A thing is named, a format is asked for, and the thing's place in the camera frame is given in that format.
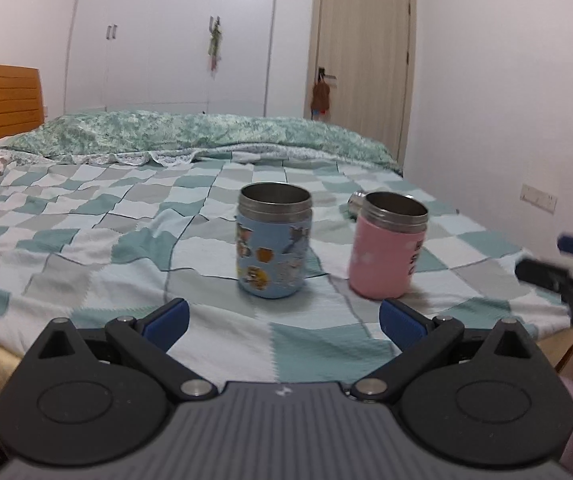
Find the bed sheet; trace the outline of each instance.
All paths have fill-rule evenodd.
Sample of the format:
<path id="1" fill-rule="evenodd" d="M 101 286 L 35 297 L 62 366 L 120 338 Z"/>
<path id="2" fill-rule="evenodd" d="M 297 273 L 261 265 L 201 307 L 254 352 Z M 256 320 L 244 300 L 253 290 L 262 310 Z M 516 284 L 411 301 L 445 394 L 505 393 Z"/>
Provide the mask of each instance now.
<path id="1" fill-rule="evenodd" d="M 99 327 L 184 297 L 190 327 L 169 353 L 219 385 L 355 380 L 397 353 L 379 304 L 347 286 L 355 223 L 346 202 L 358 189 L 401 192 L 430 211 L 410 306 L 472 328 L 515 316 L 538 338 L 569 326 L 556 298 L 513 276 L 519 247 L 391 171 L 227 157 L 173 168 L 10 164 L 0 176 L 0 345 L 22 354 L 53 317 Z M 266 181 L 313 196 L 306 285 L 282 300 L 236 284 L 238 193 Z"/>

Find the pink cup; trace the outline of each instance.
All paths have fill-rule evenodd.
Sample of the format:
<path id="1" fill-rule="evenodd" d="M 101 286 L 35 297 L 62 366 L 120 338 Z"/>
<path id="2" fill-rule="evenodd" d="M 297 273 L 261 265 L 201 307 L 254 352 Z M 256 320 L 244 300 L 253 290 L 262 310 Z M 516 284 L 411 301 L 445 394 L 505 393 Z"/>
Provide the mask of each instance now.
<path id="1" fill-rule="evenodd" d="M 351 253 L 351 288 L 372 300 L 407 292 L 428 220 L 427 208 L 417 200 L 391 192 L 367 194 Z"/>

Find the stainless steel cup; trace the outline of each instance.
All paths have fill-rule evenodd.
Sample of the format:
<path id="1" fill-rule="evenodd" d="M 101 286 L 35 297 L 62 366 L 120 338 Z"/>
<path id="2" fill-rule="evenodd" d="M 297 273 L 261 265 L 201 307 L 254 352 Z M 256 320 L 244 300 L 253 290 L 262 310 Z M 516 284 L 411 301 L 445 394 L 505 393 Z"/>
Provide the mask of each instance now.
<path id="1" fill-rule="evenodd" d="M 311 232 L 311 194 L 278 182 L 240 191 L 236 218 L 240 286 L 261 298 L 284 298 L 301 288 Z"/>
<path id="2" fill-rule="evenodd" d="M 386 191 L 362 200 L 349 264 L 349 285 L 372 300 L 407 292 L 424 242 L 429 212 L 410 197 Z"/>

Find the wardrobe door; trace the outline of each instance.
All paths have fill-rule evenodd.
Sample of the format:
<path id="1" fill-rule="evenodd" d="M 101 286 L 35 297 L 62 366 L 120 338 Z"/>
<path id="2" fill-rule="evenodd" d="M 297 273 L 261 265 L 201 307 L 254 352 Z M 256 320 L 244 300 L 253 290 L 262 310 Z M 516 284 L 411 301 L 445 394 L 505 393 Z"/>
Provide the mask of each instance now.
<path id="1" fill-rule="evenodd" d="M 111 0 L 106 106 L 148 103 L 152 0 Z"/>
<path id="2" fill-rule="evenodd" d="M 152 10 L 149 108 L 206 110 L 209 0 L 153 0 Z"/>
<path id="3" fill-rule="evenodd" d="M 110 0 L 78 0 L 73 22 L 64 109 L 103 110 Z"/>
<path id="4" fill-rule="evenodd" d="M 214 0 L 222 44 L 209 91 L 209 113 L 265 114 L 274 0 Z"/>

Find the blanket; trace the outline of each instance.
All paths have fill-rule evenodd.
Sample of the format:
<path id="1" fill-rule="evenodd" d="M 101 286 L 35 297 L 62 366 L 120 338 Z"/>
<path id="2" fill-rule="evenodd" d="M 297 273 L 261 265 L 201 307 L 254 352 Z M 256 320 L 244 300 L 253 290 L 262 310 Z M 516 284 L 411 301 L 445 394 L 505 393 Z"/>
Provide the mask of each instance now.
<path id="1" fill-rule="evenodd" d="M 22 164 L 162 166 L 231 152 L 267 158 L 327 159 L 401 172 L 381 142 L 292 117 L 181 115 L 116 111 L 64 115 L 26 134 L 0 139 L 0 157 Z"/>
<path id="2" fill-rule="evenodd" d="M 170 355 L 226 380 L 351 382 L 398 350 L 377 302 L 347 286 L 352 192 L 392 190 L 430 214 L 410 306 L 472 328 L 517 317 L 535 337 L 569 325 L 559 300 L 517 282 L 523 251 L 393 171 L 329 160 L 227 153 L 164 168 L 12 163 L 0 176 L 0 344 L 22 354 L 45 324 L 79 328 L 142 317 L 172 298 L 190 304 Z M 236 202 L 251 182 L 288 182 L 313 196 L 306 285 L 282 300 L 238 288 Z"/>

